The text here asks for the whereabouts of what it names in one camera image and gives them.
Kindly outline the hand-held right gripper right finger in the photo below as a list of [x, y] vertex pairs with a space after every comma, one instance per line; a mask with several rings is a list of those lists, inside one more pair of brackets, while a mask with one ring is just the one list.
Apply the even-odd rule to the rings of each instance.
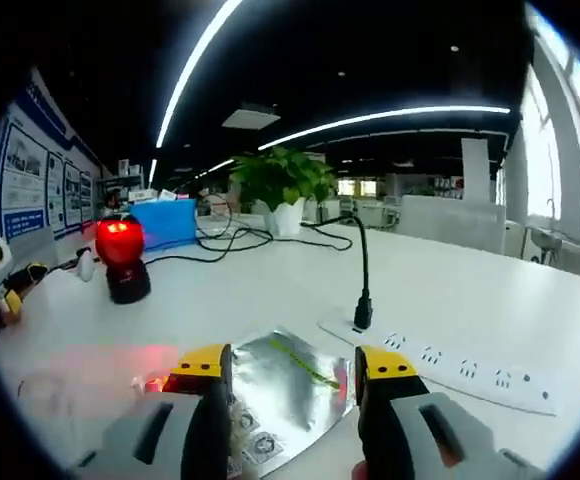
[[358, 435], [368, 479], [544, 479], [522, 456], [496, 449], [491, 429], [429, 391], [401, 354], [355, 348]]

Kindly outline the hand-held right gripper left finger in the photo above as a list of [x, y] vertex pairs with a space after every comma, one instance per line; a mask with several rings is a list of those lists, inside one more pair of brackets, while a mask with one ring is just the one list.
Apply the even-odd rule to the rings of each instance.
[[185, 353], [144, 383], [76, 479], [226, 479], [231, 455], [232, 346]]

